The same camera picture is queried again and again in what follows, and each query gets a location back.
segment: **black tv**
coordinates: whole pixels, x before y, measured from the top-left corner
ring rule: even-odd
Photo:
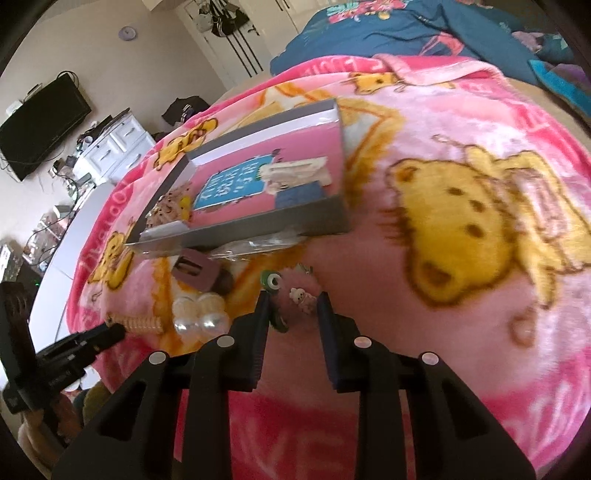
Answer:
[[[90,111],[70,75],[61,74],[0,125],[0,154],[23,181]]]

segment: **beige wall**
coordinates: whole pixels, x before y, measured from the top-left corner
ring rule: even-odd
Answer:
[[[118,38],[126,25],[137,30],[136,40]],[[213,103],[225,91],[173,11],[150,13],[142,0],[99,0],[39,22],[31,30],[0,77],[0,122],[8,105],[62,70],[77,73],[93,109],[66,142],[64,158],[72,152],[73,139],[93,120],[131,107],[154,133],[167,128],[160,115],[177,97],[199,95]],[[23,183],[0,171],[0,240],[12,238],[22,244],[43,213],[66,203],[60,180],[53,182],[47,173],[50,166],[43,165]]]

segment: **open box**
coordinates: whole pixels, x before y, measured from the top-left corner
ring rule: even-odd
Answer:
[[[310,236],[347,232],[343,175],[336,101],[290,109],[228,132],[178,160],[126,245],[153,258],[183,248],[207,251],[286,228]],[[162,196],[188,181],[200,192],[191,220],[146,229],[147,216]]]

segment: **yellow bear print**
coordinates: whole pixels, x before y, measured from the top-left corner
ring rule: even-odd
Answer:
[[[177,137],[158,152],[158,158],[154,161],[154,168],[162,170],[167,163],[176,160],[179,153],[189,152],[200,147],[205,142],[206,135],[217,128],[217,119],[210,118],[193,127],[184,135]]]
[[[384,87],[397,86],[397,91],[402,91],[409,83],[404,82],[395,73],[349,73],[349,80],[346,83],[353,83],[355,85],[355,93],[357,95],[372,95]],[[437,86],[453,89],[454,85],[450,82],[437,83]]]
[[[88,283],[103,281],[111,290],[117,290],[129,274],[134,253],[125,247],[125,241],[134,224],[129,226],[127,233],[113,232],[107,240],[105,250],[91,273]]]
[[[466,164],[406,159],[388,169],[400,194],[389,225],[408,244],[411,284],[430,304],[455,304],[518,266],[549,308],[557,275],[591,265],[589,224],[537,153],[464,153]]]

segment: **pink blanket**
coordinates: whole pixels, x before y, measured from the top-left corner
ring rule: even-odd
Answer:
[[[252,311],[262,270],[312,265],[363,334],[405,355],[441,355],[539,468],[591,406],[589,153],[489,64],[378,57],[304,63],[159,142],[96,222],[68,326],[113,312],[163,319],[163,335],[129,336],[97,360],[110,390],[155,348],[198,348],[174,333],[171,304],[199,293],[171,277],[175,258],[124,248],[131,225],[184,151],[336,98],[352,231],[240,265],[226,311]],[[331,391],[314,326],[270,331],[259,388],[230,397],[235,478],[352,478],[356,408],[354,395]]]

